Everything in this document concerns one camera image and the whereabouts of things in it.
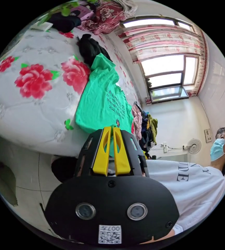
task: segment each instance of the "man's arm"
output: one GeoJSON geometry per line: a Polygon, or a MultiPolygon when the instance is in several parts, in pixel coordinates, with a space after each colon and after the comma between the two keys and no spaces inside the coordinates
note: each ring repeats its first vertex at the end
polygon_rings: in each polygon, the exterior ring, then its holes
{"type": "Polygon", "coordinates": [[[143,242],[143,243],[141,243],[141,244],[147,244],[147,243],[152,243],[152,242],[159,241],[159,240],[164,240],[164,239],[170,238],[170,237],[172,237],[172,236],[174,236],[174,235],[175,235],[175,231],[174,231],[174,229],[172,229],[172,230],[171,230],[165,237],[163,237],[163,238],[160,238],[160,239],[158,239],[158,240],[154,240],[154,237],[152,236],[152,239],[151,239],[151,240],[146,241],[146,242],[143,242]]]}

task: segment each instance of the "picture frame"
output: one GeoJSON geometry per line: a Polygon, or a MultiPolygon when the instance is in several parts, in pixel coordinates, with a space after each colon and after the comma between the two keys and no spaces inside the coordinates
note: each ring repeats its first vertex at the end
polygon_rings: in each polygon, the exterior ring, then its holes
{"type": "Polygon", "coordinates": [[[205,135],[205,141],[206,141],[206,143],[212,141],[211,129],[210,128],[204,130],[204,135],[205,135]]]}

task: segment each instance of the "wall fan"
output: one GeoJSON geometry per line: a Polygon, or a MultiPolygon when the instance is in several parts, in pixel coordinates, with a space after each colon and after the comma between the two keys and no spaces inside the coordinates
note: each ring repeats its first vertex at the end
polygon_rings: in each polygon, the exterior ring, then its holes
{"type": "Polygon", "coordinates": [[[201,149],[201,142],[198,139],[191,139],[186,146],[183,146],[183,150],[188,150],[191,154],[197,154],[201,149]]]}

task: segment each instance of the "white wall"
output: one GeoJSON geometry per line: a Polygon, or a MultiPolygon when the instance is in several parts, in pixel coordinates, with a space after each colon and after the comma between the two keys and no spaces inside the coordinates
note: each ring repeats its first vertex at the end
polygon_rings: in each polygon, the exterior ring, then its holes
{"type": "MultiPolygon", "coordinates": [[[[160,3],[151,1],[151,0],[134,0],[137,5],[138,9],[136,11],[136,16],[141,15],[158,15],[161,14],[163,16],[169,16],[174,17],[183,21],[186,21],[188,23],[194,24],[191,20],[180,14],[179,12],[162,5],[160,3]]],[[[123,43],[123,41],[116,36],[114,32],[110,33],[108,35],[110,39],[115,43],[115,45],[118,48],[118,51],[122,54],[123,58],[125,59],[129,70],[132,73],[134,85],[139,93],[139,98],[141,99],[142,103],[145,103],[145,98],[149,97],[149,94],[147,92],[147,87],[144,81],[143,74],[140,70],[139,65],[133,64],[131,55],[126,47],[126,45],[123,43]]]]}
{"type": "Polygon", "coordinates": [[[225,127],[225,58],[205,34],[209,48],[209,67],[199,98],[205,108],[212,131],[225,127]]]}
{"type": "MultiPolygon", "coordinates": [[[[152,118],[158,119],[157,144],[166,142],[171,148],[181,148],[195,138],[201,141],[202,147],[197,154],[188,154],[188,162],[208,166],[212,142],[206,143],[204,130],[210,128],[206,113],[198,97],[144,106],[152,118]]],[[[184,154],[185,151],[151,150],[150,155],[172,156],[184,154]]]]}

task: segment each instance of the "yellow bracket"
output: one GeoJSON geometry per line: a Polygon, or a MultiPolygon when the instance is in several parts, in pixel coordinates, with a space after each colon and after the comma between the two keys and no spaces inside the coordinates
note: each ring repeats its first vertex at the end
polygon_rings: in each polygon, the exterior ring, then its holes
{"type": "Polygon", "coordinates": [[[110,140],[111,140],[111,127],[104,127],[96,159],[92,168],[95,174],[102,174],[107,176],[109,153],[110,153],[110,140]]]}
{"type": "Polygon", "coordinates": [[[116,176],[129,174],[131,167],[125,150],[125,145],[119,128],[113,128],[114,161],[116,176]]]}

